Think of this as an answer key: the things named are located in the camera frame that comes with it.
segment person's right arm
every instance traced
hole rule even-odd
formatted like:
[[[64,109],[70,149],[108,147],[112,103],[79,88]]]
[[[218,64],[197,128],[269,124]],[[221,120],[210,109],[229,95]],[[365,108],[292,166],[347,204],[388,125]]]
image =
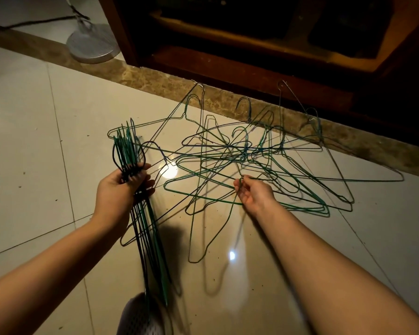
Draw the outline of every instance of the person's right arm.
[[[318,334],[419,334],[416,312],[282,207],[269,185],[245,176],[234,186]]]

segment brown marble border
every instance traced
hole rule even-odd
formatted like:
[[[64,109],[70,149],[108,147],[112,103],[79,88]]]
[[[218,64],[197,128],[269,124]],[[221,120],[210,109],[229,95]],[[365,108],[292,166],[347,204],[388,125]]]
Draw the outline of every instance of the brown marble border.
[[[180,101],[194,85],[191,80],[149,68],[129,66],[117,59],[95,65],[79,63],[70,56],[64,44],[14,30],[0,32],[0,47],[174,101]],[[206,86],[204,107],[210,112],[247,121],[248,110],[245,105],[234,111],[241,97]],[[279,123],[279,107],[260,100],[251,99],[252,117],[264,107],[274,113],[274,124]],[[290,134],[314,134],[305,114],[290,109],[283,110],[283,113],[284,126]],[[320,121],[330,148],[419,176],[419,147],[332,121]]]

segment dark object on shelf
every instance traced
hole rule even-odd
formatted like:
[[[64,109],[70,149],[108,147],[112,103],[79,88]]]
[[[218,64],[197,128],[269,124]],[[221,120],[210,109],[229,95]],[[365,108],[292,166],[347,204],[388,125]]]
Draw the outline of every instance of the dark object on shelf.
[[[298,0],[156,0],[162,16],[260,38],[284,37]]]
[[[349,57],[375,58],[392,15],[392,0],[329,0],[309,42]]]

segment round silver base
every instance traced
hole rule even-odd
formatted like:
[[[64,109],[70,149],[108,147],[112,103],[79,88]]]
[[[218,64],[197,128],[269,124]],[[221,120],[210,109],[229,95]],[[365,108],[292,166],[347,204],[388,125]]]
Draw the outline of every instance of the round silver base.
[[[82,63],[106,62],[119,54],[117,40],[108,24],[78,23],[67,40],[72,57]]]

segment person's left arm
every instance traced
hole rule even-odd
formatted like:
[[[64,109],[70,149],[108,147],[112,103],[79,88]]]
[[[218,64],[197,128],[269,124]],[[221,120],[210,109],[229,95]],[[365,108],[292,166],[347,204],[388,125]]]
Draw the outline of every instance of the person's left arm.
[[[153,186],[149,178],[142,170],[122,183],[121,172],[116,170],[102,179],[89,222],[0,278],[0,334],[37,330],[122,236],[134,193],[143,182],[146,188]]]

